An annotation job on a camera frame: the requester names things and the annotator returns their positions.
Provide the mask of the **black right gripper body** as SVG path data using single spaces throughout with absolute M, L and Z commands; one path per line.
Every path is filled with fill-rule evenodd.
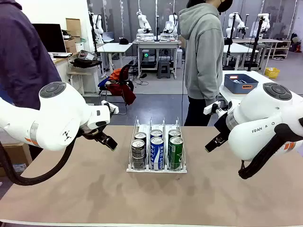
M 228 140 L 231 130 L 227 127 L 227 116 L 227 114 L 221 116 L 214 124 L 215 128 L 219 131 L 219 134 L 214 139 L 215 142 L 226 142 Z

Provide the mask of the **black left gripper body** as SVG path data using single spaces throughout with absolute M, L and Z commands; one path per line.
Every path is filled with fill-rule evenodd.
M 83 136 L 88 140 L 96 140 L 105 142 L 107 140 L 106 134 L 103 132 L 107 123 L 105 121 L 97 122 L 97 128 L 90 129 L 87 125 L 80 126 L 79 136 Z

